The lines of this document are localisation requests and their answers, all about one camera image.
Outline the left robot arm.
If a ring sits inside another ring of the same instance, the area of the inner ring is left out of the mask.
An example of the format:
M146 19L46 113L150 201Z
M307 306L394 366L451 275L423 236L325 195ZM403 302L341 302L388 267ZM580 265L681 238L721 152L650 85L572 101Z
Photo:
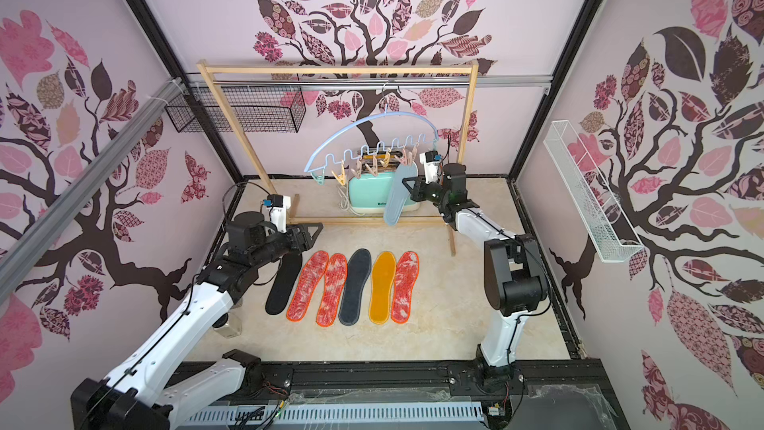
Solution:
M100 381L85 379L72 393L77 429L176 429L220 398L237 392L260 363L233 350L209 368L172 385L169 380L204 334L221 326L256 283L260 268L310 250L320 223L270 222L244 212L226 227L227 242L200 272L176 311L122 364Z

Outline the dark grey insole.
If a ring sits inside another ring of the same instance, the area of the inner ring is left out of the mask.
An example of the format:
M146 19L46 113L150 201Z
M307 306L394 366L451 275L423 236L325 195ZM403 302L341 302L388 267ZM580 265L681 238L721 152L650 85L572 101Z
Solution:
M371 274L372 260L368 249L356 250L348 261L348 273L338 311L344 326L354 326L361 312L362 295Z

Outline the black insole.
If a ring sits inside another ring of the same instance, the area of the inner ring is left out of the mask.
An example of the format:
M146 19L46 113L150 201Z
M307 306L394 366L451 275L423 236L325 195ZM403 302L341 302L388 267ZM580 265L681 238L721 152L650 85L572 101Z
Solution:
M272 289L265 304L267 315L278 316L286 310L301 270L302 253L290 252L280 260Z

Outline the yellow insole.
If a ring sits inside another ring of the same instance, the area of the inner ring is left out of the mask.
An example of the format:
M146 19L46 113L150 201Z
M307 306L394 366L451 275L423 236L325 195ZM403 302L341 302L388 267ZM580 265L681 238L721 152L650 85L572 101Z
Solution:
M369 318L372 324L385 324L389 319L395 272L395 256L389 251L382 252L371 272Z

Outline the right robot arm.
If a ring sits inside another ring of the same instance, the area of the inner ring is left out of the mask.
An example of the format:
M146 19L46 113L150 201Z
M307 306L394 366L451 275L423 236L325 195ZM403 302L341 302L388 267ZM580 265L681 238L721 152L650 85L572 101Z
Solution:
M537 240L505 230L469 198L467 167L426 165L427 173L404 177L404 196L435 205L451 230L483 248L483 290L495 311L477 348L477 368L487 381L516 374L516 351L526 322L548 310L549 280Z

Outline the light blue insole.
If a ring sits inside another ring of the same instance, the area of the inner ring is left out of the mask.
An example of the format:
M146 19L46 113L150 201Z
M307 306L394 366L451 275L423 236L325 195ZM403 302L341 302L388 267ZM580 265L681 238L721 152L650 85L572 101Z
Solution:
M388 194L383 219L388 226L395 226L410 199L410 191L403 181L407 178L416 178L418 167L415 164L401 164L391 178L391 188Z

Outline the red patterned insole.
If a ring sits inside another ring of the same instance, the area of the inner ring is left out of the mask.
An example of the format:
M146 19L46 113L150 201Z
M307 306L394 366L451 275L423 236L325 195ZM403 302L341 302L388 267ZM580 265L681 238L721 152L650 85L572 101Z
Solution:
M348 262L344 254L330 256L324 274L324 292L316 314L316 323L322 328L332 326L338 314L341 295L348 275Z
M296 283L294 296L292 296L292 302L290 302L290 306L286 310L286 318L290 322L301 321L308 312L312 295L326 272L328 261L328 252L318 251L302 267L300 278L298 278Z

